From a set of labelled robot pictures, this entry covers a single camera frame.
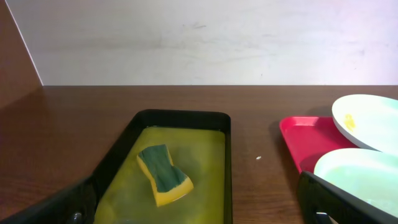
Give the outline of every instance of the brown table surface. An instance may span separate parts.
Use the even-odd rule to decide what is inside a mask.
[[[330,116],[353,93],[397,98],[398,86],[47,86],[0,110],[0,219],[90,175],[132,117],[157,108],[230,115],[234,223],[302,223],[279,121]]]

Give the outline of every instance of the yellow soapy water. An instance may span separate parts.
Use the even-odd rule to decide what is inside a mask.
[[[137,155],[166,144],[174,165],[187,174],[194,189],[157,207]],[[142,131],[98,204],[95,224],[223,223],[225,135],[220,131],[157,128]]]

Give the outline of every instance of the sponge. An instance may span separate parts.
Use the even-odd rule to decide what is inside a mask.
[[[150,180],[158,207],[183,197],[193,189],[191,179],[173,165],[165,144],[145,148],[137,155],[137,161]]]

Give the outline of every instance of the black tray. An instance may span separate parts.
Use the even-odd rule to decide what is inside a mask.
[[[151,126],[217,130],[225,134],[224,223],[232,224],[231,119],[227,114],[218,112],[174,110],[138,112],[90,177],[0,224],[93,223],[98,202],[141,131]]]
[[[332,224],[329,216],[339,224],[398,223],[398,218],[308,171],[300,174],[297,198],[307,224]]]

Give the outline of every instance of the white plate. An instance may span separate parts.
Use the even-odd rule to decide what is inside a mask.
[[[373,95],[348,95],[332,108],[339,131],[364,149],[398,155],[398,101]]]
[[[322,156],[314,174],[398,217],[398,157],[367,149],[339,149]]]

